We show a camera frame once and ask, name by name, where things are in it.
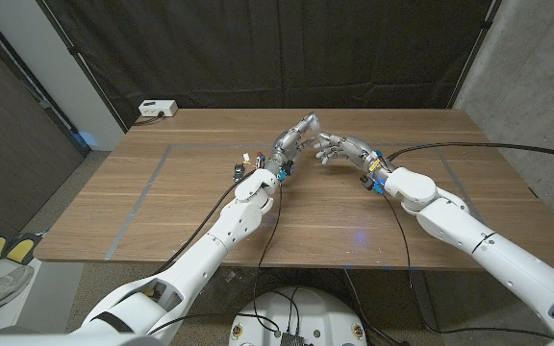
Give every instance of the power strip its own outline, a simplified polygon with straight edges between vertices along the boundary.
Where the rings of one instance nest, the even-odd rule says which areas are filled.
[[[178,109],[179,106],[174,100],[144,100],[138,106],[142,116],[158,116],[160,111],[164,112],[164,116],[174,116]]]

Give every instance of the black curtain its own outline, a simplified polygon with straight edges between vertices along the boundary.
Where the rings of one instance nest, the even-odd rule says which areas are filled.
[[[491,0],[46,3],[130,126],[151,98],[445,108]]]

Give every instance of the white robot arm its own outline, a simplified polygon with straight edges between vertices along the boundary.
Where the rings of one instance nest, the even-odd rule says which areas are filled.
[[[239,184],[235,199],[221,210],[211,229],[174,265],[113,291],[74,334],[152,334],[168,344],[183,321],[163,325],[187,314],[228,252],[258,228],[273,205],[270,195],[291,174],[300,151],[313,142],[313,138],[300,142],[310,127],[319,133],[314,113],[278,136],[265,169],[257,169]]]
[[[358,138],[324,133],[320,138],[315,147],[322,149],[316,155],[322,164],[335,157],[353,161],[366,172],[365,187],[400,196],[401,207],[427,233],[472,256],[554,333],[554,268],[476,220],[461,198],[436,187],[431,178],[397,168]]]

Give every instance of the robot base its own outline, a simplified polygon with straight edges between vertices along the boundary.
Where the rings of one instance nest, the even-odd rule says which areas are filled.
[[[254,317],[237,316],[230,330],[230,346],[279,346],[287,345],[336,345],[336,346],[366,346],[366,335],[360,318],[344,302],[318,289],[301,287],[294,292],[295,287],[276,289],[292,300],[298,306],[300,315],[300,329],[298,336],[284,337],[290,322],[290,334],[296,334],[298,321],[296,309],[291,308],[290,300],[267,292],[256,299],[256,309],[260,316],[266,316],[274,321],[280,333],[273,333],[265,329]],[[253,302],[249,303],[240,313],[254,313]],[[275,327],[263,320],[269,328]]]

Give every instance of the table surface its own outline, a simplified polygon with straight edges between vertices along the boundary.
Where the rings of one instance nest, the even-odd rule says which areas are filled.
[[[310,110],[179,110],[134,127],[35,250],[40,260],[167,260],[232,184],[247,152],[270,152],[277,135]],[[419,143],[488,141],[462,111],[315,110],[322,130],[358,136],[385,155]],[[394,161],[462,197],[472,214],[554,266],[554,215],[496,149],[443,147]],[[365,190],[349,161],[322,167],[301,154],[283,184],[281,217],[263,266],[407,268],[405,243],[384,198]],[[277,219],[279,196],[262,225],[224,265],[257,265]],[[468,255],[428,235],[397,210],[412,267],[470,270]],[[201,234],[210,229],[218,212]]]

